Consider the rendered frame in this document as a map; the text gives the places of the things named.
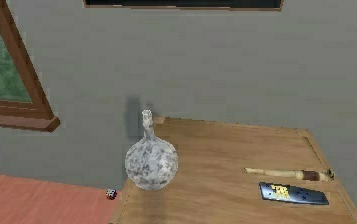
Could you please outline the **grey marbled round vase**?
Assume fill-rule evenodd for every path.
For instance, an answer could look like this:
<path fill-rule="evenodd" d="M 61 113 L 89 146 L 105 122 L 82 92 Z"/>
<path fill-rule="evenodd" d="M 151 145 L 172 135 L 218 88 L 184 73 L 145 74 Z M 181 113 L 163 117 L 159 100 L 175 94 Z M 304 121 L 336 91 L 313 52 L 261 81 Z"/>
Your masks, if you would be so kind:
<path fill-rule="evenodd" d="M 143 137 L 130 147 L 125 157 L 128 178 L 143 190 L 161 190 L 178 171 L 178 153 L 168 141 L 154 133 L 153 114 L 142 111 Z"/>

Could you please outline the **light wooden table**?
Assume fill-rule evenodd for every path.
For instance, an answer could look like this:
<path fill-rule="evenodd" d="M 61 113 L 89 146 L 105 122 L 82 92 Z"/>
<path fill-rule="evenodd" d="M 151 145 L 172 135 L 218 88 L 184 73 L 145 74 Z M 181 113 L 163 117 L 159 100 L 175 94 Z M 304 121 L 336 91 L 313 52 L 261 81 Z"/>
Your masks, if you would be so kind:
<path fill-rule="evenodd" d="M 245 169 L 325 171 L 330 165 L 306 129 L 157 117 L 156 134 L 179 155 L 175 178 L 160 191 L 126 182 L 108 224 L 357 224 L 339 180 L 299 181 L 322 191 L 326 206 L 267 201 L 261 177 Z"/>

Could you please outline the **beige wooden baseball bat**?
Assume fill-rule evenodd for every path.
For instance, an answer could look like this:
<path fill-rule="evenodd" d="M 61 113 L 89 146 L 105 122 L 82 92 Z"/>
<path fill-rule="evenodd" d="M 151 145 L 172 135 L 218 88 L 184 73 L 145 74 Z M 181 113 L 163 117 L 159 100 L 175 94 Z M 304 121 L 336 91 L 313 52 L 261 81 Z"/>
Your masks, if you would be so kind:
<path fill-rule="evenodd" d="M 319 172 L 319 171 L 310 171 L 310 170 L 270 170 L 270 169 L 244 168 L 243 171 L 248 174 L 295 178 L 298 180 L 308 180 L 308 181 L 328 182 L 335 179 L 335 173 L 333 172 L 332 169 L 328 169 L 325 172 Z"/>

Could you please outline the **dark blue remote control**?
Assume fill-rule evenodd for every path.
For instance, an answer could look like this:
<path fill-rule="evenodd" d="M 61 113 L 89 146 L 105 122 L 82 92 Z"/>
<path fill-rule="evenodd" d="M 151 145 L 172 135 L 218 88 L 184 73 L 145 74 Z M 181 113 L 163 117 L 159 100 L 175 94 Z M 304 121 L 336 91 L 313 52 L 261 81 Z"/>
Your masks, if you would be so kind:
<path fill-rule="evenodd" d="M 263 200 L 309 205 L 329 204 L 326 195 L 321 191 L 267 182 L 260 182 L 259 189 Z"/>

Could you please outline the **brown framed window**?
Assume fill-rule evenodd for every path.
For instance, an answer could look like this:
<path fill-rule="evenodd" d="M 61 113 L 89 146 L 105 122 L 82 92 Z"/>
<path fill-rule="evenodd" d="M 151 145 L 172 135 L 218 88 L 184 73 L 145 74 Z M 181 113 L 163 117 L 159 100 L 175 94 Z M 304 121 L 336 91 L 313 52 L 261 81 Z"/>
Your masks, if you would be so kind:
<path fill-rule="evenodd" d="M 52 132 L 59 125 L 7 0 L 0 0 L 0 127 Z"/>

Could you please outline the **dark framed wall picture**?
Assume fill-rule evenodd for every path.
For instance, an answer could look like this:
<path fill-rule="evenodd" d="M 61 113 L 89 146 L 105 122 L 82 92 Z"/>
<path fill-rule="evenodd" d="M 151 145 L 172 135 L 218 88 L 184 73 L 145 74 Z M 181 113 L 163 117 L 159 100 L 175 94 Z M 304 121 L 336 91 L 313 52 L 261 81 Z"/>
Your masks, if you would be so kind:
<path fill-rule="evenodd" d="M 277 11 L 284 0 L 82 0 L 85 8 Z"/>

